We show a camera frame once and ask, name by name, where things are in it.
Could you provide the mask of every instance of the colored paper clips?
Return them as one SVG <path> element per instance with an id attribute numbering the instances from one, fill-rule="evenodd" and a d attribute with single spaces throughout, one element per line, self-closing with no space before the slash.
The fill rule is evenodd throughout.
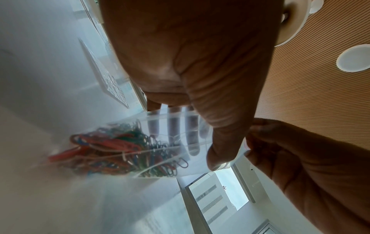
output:
<path id="1" fill-rule="evenodd" d="M 188 167 L 188 162 L 174 150 L 179 146 L 145 135 L 138 120 L 72 135 L 69 141 L 75 148 L 49 156 L 48 160 L 78 174 L 175 177 L 178 167 Z"/>

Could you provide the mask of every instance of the wooden slat ceiling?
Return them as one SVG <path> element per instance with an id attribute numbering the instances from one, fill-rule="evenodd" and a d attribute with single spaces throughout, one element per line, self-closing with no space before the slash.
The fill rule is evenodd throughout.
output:
<path id="1" fill-rule="evenodd" d="M 370 69 L 336 66 L 344 50 L 360 44 L 370 44 L 370 0 L 325 0 L 275 49 L 256 116 L 370 149 Z"/>

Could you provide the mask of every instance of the building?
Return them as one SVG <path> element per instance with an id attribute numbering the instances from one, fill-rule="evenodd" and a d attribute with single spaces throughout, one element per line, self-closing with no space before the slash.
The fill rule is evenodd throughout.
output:
<path id="1" fill-rule="evenodd" d="M 226 195 L 216 173 L 208 173 L 189 188 L 211 230 L 219 228 L 236 213 L 237 209 Z"/>

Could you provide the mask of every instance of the plastic bag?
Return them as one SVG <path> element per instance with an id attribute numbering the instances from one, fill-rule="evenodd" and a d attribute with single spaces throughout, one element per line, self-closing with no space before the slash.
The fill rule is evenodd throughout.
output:
<path id="1" fill-rule="evenodd" d="M 138 178 L 181 177 L 208 173 L 206 156 L 212 128 L 191 108 L 140 113 L 118 123 L 72 135 L 74 146 L 48 156 L 80 175 L 94 173 Z M 218 170 L 229 168 L 244 153 Z"/>

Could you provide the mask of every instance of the ceiling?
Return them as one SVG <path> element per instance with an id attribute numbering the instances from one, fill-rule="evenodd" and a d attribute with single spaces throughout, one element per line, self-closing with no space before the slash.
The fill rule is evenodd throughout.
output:
<path id="1" fill-rule="evenodd" d="M 359 44 L 370 44 L 370 1 L 325 0 L 293 40 L 275 49 L 256 116 L 370 149 L 370 69 L 336 66 Z"/>

